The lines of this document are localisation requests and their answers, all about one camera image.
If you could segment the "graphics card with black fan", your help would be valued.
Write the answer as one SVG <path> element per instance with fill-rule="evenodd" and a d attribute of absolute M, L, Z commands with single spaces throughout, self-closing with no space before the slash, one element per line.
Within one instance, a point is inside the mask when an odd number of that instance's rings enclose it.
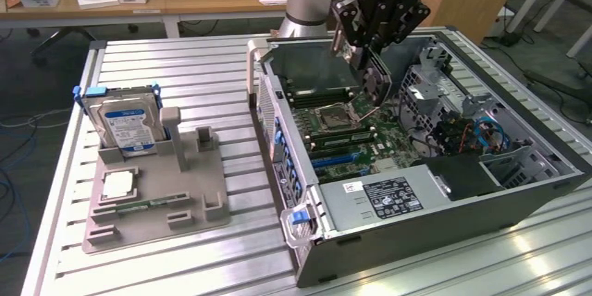
<path fill-rule="evenodd" d="M 330 52 L 347 63 L 367 101 L 374 107 L 381 106 L 393 84 L 390 72 L 379 58 L 382 45 L 371 40 L 365 46 L 351 46 L 345 38 L 342 24 L 337 24 Z"/>

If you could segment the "black RAM slot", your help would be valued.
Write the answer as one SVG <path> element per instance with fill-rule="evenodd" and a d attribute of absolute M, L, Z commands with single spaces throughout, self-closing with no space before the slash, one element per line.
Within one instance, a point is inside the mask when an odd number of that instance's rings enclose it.
<path fill-rule="evenodd" d="M 287 86 L 285 88 L 285 92 L 290 93 L 293 96 L 295 95 L 309 95 L 309 94 L 339 94 L 341 92 L 346 92 L 349 90 L 349 87 L 309 87 L 309 88 L 298 88 Z"/>
<path fill-rule="evenodd" d="M 287 95 L 290 96 L 291 99 L 297 100 L 297 99 L 347 99 L 349 98 L 349 93 L 342 90 L 342 89 L 329 89 L 329 90 L 323 90 L 319 92 L 313 92 L 313 91 L 293 91 L 289 92 Z"/>
<path fill-rule="evenodd" d="M 321 100 L 294 100 L 290 104 L 294 109 L 310 109 L 318 108 L 339 103 L 346 103 L 346 101 L 321 101 Z"/>
<path fill-rule="evenodd" d="M 306 99 L 297 99 L 297 101 L 298 100 L 321 100 L 321 99 L 309 99 L 309 98 L 306 98 Z M 350 98 L 347 98 L 346 100 L 345 99 L 339 99 L 339 100 L 337 100 L 337 99 L 323 99 L 323 100 L 321 100 L 321 101 L 346 101 L 346 102 L 349 102 L 350 101 Z"/>

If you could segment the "blue expansion slot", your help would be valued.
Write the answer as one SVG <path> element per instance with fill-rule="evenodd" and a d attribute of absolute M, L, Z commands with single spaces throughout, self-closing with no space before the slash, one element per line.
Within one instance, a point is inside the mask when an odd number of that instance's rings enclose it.
<path fill-rule="evenodd" d="M 347 153 L 338 156 L 322 157 L 319 159 L 311 160 L 313 168 L 323 168 L 329 166 L 335 166 L 338 164 L 347 164 L 358 159 L 359 153 Z"/>

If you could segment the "white box red button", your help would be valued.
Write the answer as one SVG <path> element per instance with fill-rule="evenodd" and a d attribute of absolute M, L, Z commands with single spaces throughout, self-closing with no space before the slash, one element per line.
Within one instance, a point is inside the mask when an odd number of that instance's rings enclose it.
<path fill-rule="evenodd" d="M 513 16 L 514 12 L 511 9 L 507 6 L 503 6 L 497 13 L 485 37 L 501 37 L 505 34 Z"/>

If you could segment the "perforated metal disk bay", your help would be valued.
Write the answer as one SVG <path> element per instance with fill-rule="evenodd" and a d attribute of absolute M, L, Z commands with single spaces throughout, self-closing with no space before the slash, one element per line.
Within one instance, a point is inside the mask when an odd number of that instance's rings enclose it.
<path fill-rule="evenodd" d="M 410 113 L 411 123 L 427 132 L 445 114 L 462 113 L 461 104 L 466 95 L 438 69 L 423 70 L 419 64 L 411 65 L 406 70 L 399 92 L 405 100 L 402 108 Z"/>

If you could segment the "black power adapter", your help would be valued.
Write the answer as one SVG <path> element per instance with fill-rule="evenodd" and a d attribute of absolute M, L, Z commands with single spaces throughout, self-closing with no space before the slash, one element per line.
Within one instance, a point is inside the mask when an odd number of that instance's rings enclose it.
<path fill-rule="evenodd" d="M 514 46 L 519 41 L 521 34 L 515 32 L 503 32 L 495 38 L 495 42 L 505 47 Z"/>

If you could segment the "CPU socket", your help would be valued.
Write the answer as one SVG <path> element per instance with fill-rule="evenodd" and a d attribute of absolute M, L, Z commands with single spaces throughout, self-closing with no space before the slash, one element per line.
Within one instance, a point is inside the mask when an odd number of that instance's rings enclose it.
<path fill-rule="evenodd" d="M 358 127 L 357 117 L 350 105 L 334 103 L 314 109 L 319 132 L 335 132 L 337 130 L 350 130 Z"/>

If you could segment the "green motherboard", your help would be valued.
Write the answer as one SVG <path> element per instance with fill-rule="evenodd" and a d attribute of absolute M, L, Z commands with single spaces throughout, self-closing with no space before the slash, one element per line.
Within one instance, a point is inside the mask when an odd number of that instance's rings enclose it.
<path fill-rule="evenodd" d="M 283 91 L 287 86 L 297 87 L 294 80 L 286 76 L 279 76 L 279 83 Z M 350 105 L 358 123 L 358 127 L 350 130 L 319 132 L 317 118 L 313 114 L 317 108 L 294 109 L 287 102 L 310 163 L 311 160 L 322 157 L 359 153 L 358 159 L 351 163 L 311 168 L 321 184 L 375 174 L 373 162 L 377 159 L 393 157 L 397 160 L 398 169 L 401 169 L 413 165 L 422 157 L 434 156 L 437 153 L 435 146 L 427 144 L 425 139 L 413 139 L 410 130 L 399 124 L 395 102 L 390 101 L 383 103 L 381 107 L 373 107 L 358 90 L 349 87 L 347 93 L 350 101 L 345 104 Z M 309 147 L 309 138 L 313 136 L 357 131 L 374 132 L 377 137 L 373 142 L 325 149 L 311 149 Z"/>

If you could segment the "black office chair base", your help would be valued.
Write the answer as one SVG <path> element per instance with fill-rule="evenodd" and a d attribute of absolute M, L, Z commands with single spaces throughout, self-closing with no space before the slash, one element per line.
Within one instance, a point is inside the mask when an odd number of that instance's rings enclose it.
<path fill-rule="evenodd" d="M 559 93 L 583 101 L 587 105 L 592 105 L 592 79 L 586 81 L 581 78 L 578 80 L 579 83 L 575 85 L 574 83 L 566 83 L 563 79 L 550 78 L 530 70 L 523 72 L 523 77 L 530 82 L 537 82 L 547 88 L 555 89 Z"/>
<path fill-rule="evenodd" d="M 89 42 L 95 41 L 94 36 L 83 27 L 66 26 L 59 28 L 30 51 L 31 63 L 35 67 L 46 65 L 46 59 L 39 56 L 41 52 L 71 33 L 79 34 Z"/>

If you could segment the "silver chipset heatsink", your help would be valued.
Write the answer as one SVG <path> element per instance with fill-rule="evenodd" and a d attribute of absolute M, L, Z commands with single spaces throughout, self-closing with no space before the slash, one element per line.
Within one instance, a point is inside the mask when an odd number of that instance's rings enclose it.
<path fill-rule="evenodd" d="M 377 159 L 373 162 L 373 168 L 375 173 L 381 173 L 399 168 L 397 160 L 393 157 Z"/>

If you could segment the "black plastic cover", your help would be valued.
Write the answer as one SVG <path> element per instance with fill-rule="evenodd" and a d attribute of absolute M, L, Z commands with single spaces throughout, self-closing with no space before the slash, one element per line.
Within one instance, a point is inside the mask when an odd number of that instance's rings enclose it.
<path fill-rule="evenodd" d="M 474 155 L 425 157 L 419 159 L 447 188 L 451 201 L 501 191 Z"/>

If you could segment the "grey power supply unit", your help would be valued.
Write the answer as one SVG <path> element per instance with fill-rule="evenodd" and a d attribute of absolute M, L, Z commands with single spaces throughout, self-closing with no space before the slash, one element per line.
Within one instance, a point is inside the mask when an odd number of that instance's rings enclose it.
<path fill-rule="evenodd" d="M 321 184 L 319 191 L 338 232 L 390 222 L 451 202 L 423 164 Z"/>

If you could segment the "hard disk blue label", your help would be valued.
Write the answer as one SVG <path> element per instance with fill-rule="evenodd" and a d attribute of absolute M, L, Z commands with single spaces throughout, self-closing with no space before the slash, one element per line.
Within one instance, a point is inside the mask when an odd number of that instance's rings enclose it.
<path fill-rule="evenodd" d="M 159 122 L 159 92 L 157 84 L 73 88 L 73 100 L 89 117 L 102 148 L 115 148 L 123 157 L 134 157 L 150 154 L 155 144 L 167 139 Z"/>

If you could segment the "blue release latch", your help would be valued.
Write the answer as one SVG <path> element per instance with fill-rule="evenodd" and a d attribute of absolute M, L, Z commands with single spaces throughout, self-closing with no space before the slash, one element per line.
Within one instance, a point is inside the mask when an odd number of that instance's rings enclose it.
<path fill-rule="evenodd" d="M 293 211 L 287 215 L 287 222 L 290 225 L 306 224 L 310 221 L 309 213 L 305 209 Z"/>

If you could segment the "black and silver PC case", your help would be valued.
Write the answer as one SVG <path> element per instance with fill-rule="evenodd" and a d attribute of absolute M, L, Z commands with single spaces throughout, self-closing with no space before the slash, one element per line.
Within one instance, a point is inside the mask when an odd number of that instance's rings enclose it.
<path fill-rule="evenodd" d="M 386 102 L 395 102 L 399 124 L 413 139 L 435 146 L 429 157 L 509 153 L 537 149 L 559 176 L 451 201 L 405 218 L 338 232 L 323 206 L 318 178 L 298 135 L 279 76 L 298 88 L 350 87 L 361 91 L 342 58 L 331 55 L 329 37 L 249 41 L 246 87 L 249 111 L 262 153 L 266 180 L 298 287 L 333 281 L 383 263 L 405 259 L 467 238 L 515 226 L 543 204 L 592 179 L 583 158 L 589 143 L 561 125 L 526 88 L 486 53 L 449 28 L 429 28 L 383 49 L 379 58 L 390 72 Z M 449 112 L 431 131 L 414 126 L 399 92 L 407 68 L 438 69 L 466 97 L 462 113 Z M 445 196 L 447 188 L 434 176 Z M 290 225 L 287 215 L 305 209 L 310 221 Z"/>

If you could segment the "silver CPU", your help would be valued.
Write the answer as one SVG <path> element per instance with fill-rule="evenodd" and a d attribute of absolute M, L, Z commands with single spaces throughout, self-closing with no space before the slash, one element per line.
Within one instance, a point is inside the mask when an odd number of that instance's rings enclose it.
<path fill-rule="evenodd" d="M 130 171 L 107 173 L 103 178 L 101 199 L 119 198 L 127 195 L 133 188 L 134 175 Z"/>

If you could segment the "grey parts rack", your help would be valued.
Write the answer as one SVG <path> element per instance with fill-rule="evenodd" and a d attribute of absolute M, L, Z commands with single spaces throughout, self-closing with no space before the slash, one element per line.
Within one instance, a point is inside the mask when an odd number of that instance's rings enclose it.
<path fill-rule="evenodd" d="M 165 107 L 159 121 L 170 138 L 150 155 L 123 157 L 111 148 L 98 150 L 81 242 L 86 254 L 146 243 L 226 225 L 230 221 L 218 136 L 211 128 L 179 132 L 179 109 Z M 107 173 L 130 171 L 133 188 L 126 196 L 101 199 Z M 177 195 L 165 206 L 117 213 L 115 205 Z"/>

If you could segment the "silver disk bay bracket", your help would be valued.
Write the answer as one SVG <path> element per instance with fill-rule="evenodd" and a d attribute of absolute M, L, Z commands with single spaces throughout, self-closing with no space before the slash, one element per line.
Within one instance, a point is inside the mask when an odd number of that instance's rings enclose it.
<path fill-rule="evenodd" d="M 523 146 L 498 155 L 485 154 L 478 157 L 478 161 L 503 189 L 511 189 L 559 176 L 557 168 L 539 151 L 530 146 Z"/>

